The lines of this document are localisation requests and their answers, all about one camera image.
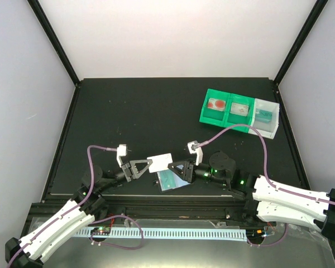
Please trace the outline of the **white card red pattern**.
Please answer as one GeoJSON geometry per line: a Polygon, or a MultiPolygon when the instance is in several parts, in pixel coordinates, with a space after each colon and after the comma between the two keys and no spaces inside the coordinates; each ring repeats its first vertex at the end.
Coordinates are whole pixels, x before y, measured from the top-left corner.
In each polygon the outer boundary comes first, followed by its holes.
{"type": "Polygon", "coordinates": [[[171,153],[150,156],[147,159],[152,161],[152,164],[149,166],[150,173],[168,170],[168,165],[173,162],[171,153]]]}

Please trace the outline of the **black leather card holder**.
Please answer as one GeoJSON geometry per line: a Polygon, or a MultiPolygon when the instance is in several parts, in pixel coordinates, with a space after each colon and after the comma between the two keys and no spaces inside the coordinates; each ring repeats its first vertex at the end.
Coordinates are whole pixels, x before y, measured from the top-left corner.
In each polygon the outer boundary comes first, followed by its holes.
{"type": "Polygon", "coordinates": [[[179,178],[171,170],[158,171],[156,175],[157,175],[157,184],[161,192],[167,192],[170,190],[174,190],[189,185],[187,181],[184,181],[181,178],[179,178]]]}

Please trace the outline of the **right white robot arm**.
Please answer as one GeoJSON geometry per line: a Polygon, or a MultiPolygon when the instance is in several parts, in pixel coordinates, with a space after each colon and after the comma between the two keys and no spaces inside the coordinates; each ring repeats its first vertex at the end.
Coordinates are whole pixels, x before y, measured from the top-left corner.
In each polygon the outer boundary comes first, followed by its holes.
{"type": "Polygon", "coordinates": [[[207,164],[194,160],[168,164],[168,169],[183,181],[215,183],[228,195],[245,202],[235,221],[257,225],[283,222],[313,229],[335,241],[335,189],[317,192],[267,180],[265,176],[238,170],[236,162],[222,151],[207,164]]]}

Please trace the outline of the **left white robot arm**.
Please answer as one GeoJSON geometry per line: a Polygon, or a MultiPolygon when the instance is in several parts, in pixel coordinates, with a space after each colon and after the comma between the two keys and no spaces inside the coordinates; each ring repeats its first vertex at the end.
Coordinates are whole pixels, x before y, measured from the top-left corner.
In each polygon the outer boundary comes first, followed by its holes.
{"type": "Polygon", "coordinates": [[[116,218],[134,223],[135,220],[123,214],[108,216],[102,191],[140,178],[151,164],[151,159],[129,161],[108,178],[103,176],[101,168],[91,165],[88,181],[51,218],[29,234],[6,242],[7,267],[43,267],[61,245],[90,224],[116,218]]]}

